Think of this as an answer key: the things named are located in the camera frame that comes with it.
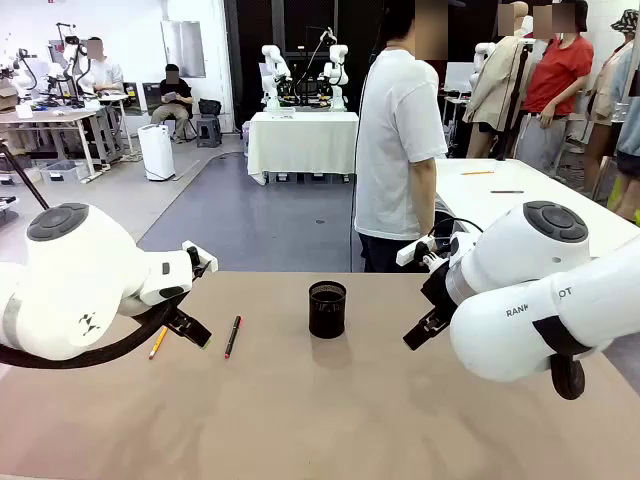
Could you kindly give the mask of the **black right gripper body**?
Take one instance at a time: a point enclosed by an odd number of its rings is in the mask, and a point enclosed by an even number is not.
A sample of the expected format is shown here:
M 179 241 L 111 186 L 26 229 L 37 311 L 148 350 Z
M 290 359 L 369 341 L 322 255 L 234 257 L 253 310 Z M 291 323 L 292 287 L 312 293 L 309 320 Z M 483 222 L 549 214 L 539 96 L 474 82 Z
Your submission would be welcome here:
M 445 260 L 429 275 L 421 288 L 422 294 L 434 307 L 435 317 L 439 321 L 450 321 L 458 307 L 446 287 L 448 271 L 449 261 Z

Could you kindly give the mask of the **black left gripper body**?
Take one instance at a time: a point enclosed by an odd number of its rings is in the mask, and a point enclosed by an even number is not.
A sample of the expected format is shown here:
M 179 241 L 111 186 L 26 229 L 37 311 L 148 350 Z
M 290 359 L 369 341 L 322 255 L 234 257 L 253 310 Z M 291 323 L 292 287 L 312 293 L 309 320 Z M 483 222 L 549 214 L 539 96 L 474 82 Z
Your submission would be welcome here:
M 175 306 L 168 306 L 164 312 L 164 325 L 171 330 L 190 330 L 193 319 Z

